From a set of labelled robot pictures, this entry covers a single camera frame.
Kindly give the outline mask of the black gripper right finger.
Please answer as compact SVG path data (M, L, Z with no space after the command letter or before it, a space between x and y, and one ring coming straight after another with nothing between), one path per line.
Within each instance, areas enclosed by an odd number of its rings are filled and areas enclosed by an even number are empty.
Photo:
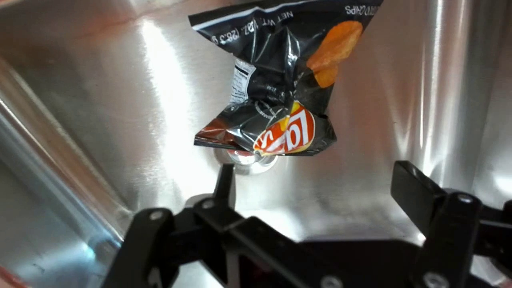
M394 164L391 196L426 237L410 273L415 288L493 288L471 273L474 257L512 274L511 201L492 209L473 194L442 189L407 161Z

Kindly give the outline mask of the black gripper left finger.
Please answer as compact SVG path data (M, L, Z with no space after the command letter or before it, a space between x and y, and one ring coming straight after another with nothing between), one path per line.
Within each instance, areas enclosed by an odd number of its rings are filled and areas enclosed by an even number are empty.
M101 288L172 288L183 266L201 263L225 288L316 288L314 257L231 205L234 167L225 165L212 196L173 215L138 213Z

